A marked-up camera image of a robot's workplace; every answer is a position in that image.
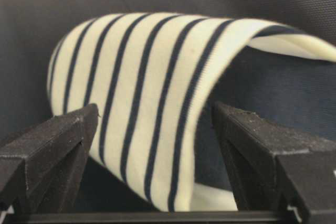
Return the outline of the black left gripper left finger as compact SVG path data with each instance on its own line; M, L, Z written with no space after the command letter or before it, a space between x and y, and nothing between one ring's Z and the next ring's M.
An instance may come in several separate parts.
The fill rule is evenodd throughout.
M1 210L67 211L97 130L98 107L54 116L1 139Z

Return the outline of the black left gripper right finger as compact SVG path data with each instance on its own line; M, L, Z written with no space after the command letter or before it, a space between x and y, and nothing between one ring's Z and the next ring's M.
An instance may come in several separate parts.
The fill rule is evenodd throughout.
M214 130L239 210L335 214L335 142L216 102Z

